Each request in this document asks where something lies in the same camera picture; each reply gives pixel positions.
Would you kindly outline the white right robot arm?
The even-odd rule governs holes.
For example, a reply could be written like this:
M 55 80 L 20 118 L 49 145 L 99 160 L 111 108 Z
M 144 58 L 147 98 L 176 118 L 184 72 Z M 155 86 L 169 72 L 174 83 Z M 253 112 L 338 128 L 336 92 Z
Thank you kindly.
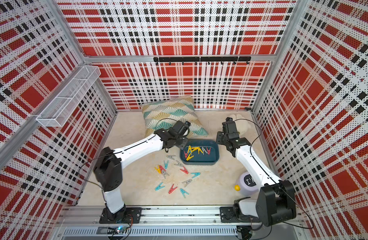
M 297 216 L 295 189 L 289 181 L 281 180 L 258 157 L 246 138 L 241 138 L 236 121 L 226 118 L 223 130 L 218 132 L 216 142 L 225 146 L 248 171 L 259 190 L 257 199 L 243 199 L 235 203 L 237 218 L 253 216 L 270 227 L 293 220 Z

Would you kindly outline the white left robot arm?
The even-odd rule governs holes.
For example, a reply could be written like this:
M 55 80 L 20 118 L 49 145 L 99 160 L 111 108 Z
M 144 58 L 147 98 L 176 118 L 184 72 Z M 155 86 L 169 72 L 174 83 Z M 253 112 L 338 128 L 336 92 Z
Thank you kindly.
M 168 151 L 172 147 L 183 149 L 188 142 L 190 126 L 190 122 L 177 121 L 169 129 L 156 130 L 150 136 L 131 145 L 114 150 L 103 149 L 93 172 L 101 187 L 105 210 L 109 215 L 115 216 L 125 210 L 120 191 L 123 169 L 148 154 L 160 150 Z

